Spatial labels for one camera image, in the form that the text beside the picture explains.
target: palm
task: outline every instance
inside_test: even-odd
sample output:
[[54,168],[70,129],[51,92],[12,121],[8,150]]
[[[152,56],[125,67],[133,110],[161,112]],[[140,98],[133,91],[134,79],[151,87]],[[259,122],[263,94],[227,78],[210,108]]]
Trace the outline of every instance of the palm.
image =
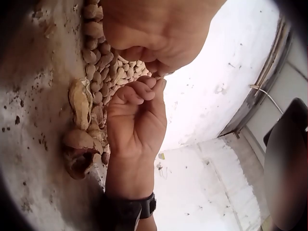
[[164,139],[166,117],[164,108],[161,111],[154,107],[155,102],[153,99],[141,105],[109,105],[107,131],[113,153],[125,158],[151,153],[156,156]]

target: forearm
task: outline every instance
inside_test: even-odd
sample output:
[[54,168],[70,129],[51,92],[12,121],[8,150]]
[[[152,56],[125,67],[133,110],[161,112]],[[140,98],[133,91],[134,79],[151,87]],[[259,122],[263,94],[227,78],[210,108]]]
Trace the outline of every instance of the forearm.
[[153,215],[147,219],[141,219],[136,231],[157,231]]
[[[115,199],[138,200],[149,197],[154,188],[154,165],[152,161],[133,162],[111,158],[109,160],[106,195]],[[157,231],[153,215],[140,219],[137,231]]]

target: hand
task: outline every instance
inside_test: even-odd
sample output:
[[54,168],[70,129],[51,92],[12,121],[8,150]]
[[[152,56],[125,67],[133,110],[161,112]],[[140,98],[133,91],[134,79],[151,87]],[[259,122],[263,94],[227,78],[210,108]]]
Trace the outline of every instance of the hand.
[[154,188],[154,160],[166,133],[165,79],[141,76],[114,94],[107,110],[106,194],[142,199]]
[[104,34],[128,61],[160,76],[192,62],[225,0],[104,0]]

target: black watch strap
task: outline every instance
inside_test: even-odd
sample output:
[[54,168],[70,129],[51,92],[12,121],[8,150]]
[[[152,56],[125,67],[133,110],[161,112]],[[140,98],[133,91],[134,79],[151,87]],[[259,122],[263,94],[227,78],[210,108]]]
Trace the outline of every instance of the black watch strap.
[[115,208],[132,208],[135,209],[138,205],[141,205],[140,219],[149,218],[156,209],[155,194],[152,193],[149,197],[140,200],[115,200],[106,197],[109,203]]
[[134,231],[139,219],[149,218],[156,209],[154,193],[140,200],[121,200],[105,194],[99,206],[98,221],[104,230]]

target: wrist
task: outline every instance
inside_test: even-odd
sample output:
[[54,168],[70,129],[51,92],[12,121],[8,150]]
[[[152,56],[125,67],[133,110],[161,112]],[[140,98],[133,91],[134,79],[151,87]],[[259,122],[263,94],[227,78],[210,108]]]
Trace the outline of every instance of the wrist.
[[105,193],[110,198],[137,200],[154,189],[154,162],[144,158],[127,160],[111,154]]

